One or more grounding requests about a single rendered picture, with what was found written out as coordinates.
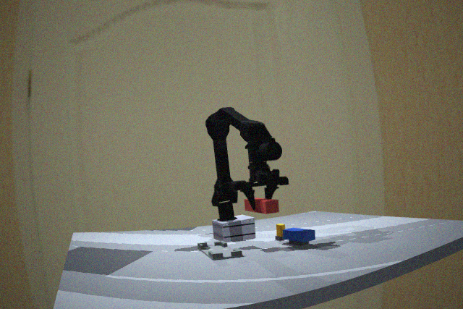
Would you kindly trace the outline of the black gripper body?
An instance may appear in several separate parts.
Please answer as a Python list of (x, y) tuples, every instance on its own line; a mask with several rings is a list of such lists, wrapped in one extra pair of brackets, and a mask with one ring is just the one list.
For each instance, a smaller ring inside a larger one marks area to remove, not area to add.
[[(246, 180), (240, 180), (240, 181), (231, 181), (229, 183), (229, 190), (252, 190), (252, 187), (259, 187), (259, 186), (266, 186), (266, 188), (269, 187), (277, 187), (278, 185), (288, 185), (289, 180), (287, 177), (279, 177), (279, 180), (274, 180), (273, 184), (258, 184), (258, 181), (255, 178), (255, 181), (253, 181), (253, 173), (257, 170), (262, 170), (268, 167), (267, 161), (264, 162), (255, 162), (255, 163), (249, 163), (248, 169), (250, 170), (250, 178), (249, 182), (246, 182)], [(257, 183), (254, 183), (257, 182)]]

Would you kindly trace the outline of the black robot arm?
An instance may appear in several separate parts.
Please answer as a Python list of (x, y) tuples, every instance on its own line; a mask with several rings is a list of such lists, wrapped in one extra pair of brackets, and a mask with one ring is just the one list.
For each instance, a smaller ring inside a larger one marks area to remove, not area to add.
[[(248, 142), (245, 149), (248, 149), (249, 163), (276, 161), (280, 159), (282, 154), (281, 146), (275, 142), (275, 138), (272, 138), (272, 135), (262, 122), (250, 120), (232, 107), (220, 108), (206, 119), (205, 126), (213, 140), (216, 161), (217, 180), (211, 202), (213, 206), (218, 206), (220, 216), (218, 221), (237, 219), (237, 217), (234, 217), (232, 203), (237, 203), (238, 191), (229, 190), (229, 183), (233, 181), (230, 177), (226, 145), (230, 124), (237, 128), (240, 131), (240, 136)], [(273, 169), (270, 171), (270, 166), (253, 173), (253, 181), (256, 178), (258, 184), (272, 185), (274, 180), (279, 180), (279, 177), (279, 170)]]

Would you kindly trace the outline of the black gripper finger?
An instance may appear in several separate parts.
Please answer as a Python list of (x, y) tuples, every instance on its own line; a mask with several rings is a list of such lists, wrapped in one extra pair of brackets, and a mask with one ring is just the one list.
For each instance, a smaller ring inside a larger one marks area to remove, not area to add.
[(274, 191), (279, 188), (279, 187), (269, 187), (269, 188), (264, 188), (265, 189), (265, 197), (266, 199), (271, 199)]
[(240, 192), (243, 192), (246, 196), (247, 199), (252, 207), (252, 209), (255, 211), (255, 199), (254, 199), (254, 190), (240, 190)]

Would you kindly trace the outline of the yellow block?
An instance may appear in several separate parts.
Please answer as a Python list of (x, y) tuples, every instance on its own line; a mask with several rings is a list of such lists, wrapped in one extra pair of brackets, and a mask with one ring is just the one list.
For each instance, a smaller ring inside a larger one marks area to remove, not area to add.
[(283, 237), (283, 229), (285, 229), (285, 224), (276, 225), (276, 236)]

